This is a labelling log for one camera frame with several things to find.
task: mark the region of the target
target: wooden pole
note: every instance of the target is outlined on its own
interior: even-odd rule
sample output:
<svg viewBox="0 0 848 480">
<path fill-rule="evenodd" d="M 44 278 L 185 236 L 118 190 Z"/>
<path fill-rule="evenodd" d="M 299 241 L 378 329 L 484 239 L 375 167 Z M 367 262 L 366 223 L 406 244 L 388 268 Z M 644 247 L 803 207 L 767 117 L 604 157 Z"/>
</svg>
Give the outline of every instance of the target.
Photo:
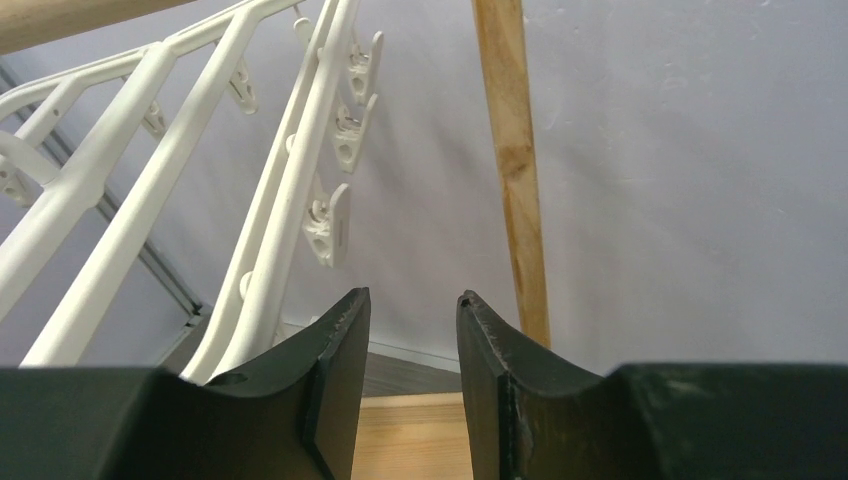
<svg viewBox="0 0 848 480">
<path fill-rule="evenodd" d="M 472 0 L 521 329 L 550 348 L 521 0 Z"/>
<path fill-rule="evenodd" d="M 193 0 L 0 0 L 0 55 Z"/>
</svg>

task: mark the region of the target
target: white rack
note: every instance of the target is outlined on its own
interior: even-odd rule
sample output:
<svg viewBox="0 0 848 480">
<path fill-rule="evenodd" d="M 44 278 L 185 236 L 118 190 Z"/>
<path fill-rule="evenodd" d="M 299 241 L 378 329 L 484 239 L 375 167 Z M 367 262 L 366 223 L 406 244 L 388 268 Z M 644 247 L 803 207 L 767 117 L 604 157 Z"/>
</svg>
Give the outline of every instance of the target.
<svg viewBox="0 0 848 480">
<path fill-rule="evenodd" d="M 0 132 L 0 189 L 29 207 L 0 245 L 0 321 L 55 253 L 85 211 L 100 200 L 106 179 L 139 125 L 159 140 L 126 200 L 68 289 L 21 366 L 76 364 L 102 321 L 130 265 L 226 90 L 247 113 L 258 106 L 242 55 L 263 19 L 302 0 L 245 0 L 162 42 L 15 88 L 0 97 L 0 119 L 42 102 L 14 134 Z M 374 84 L 382 33 L 369 54 L 354 38 L 359 0 L 326 0 L 313 29 L 295 32 L 306 54 L 224 278 L 209 327 L 183 377 L 205 383 L 270 348 L 279 321 L 298 231 L 323 265 L 347 250 L 350 186 L 327 195 L 316 175 L 325 135 L 340 167 L 353 173 L 377 100 Z M 177 59 L 216 47 L 170 126 L 156 94 Z M 336 92 L 345 73 L 362 121 Z M 36 148 L 89 87 L 125 84 L 61 169 Z M 43 187 L 36 199 L 29 180 Z"/>
</svg>

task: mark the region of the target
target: floor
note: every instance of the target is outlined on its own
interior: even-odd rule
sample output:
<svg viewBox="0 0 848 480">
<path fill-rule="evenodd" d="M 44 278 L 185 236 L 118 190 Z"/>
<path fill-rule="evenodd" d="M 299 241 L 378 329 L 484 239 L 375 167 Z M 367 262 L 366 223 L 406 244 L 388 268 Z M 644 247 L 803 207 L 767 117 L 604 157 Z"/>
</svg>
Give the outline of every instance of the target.
<svg viewBox="0 0 848 480">
<path fill-rule="evenodd" d="M 168 356 L 163 366 L 171 371 L 181 371 L 200 344 L 205 327 L 205 322 L 196 327 L 196 330 Z M 458 373 L 374 353 L 368 354 L 365 363 L 365 384 L 362 387 L 363 397 L 449 393 L 461 390 Z"/>
</svg>

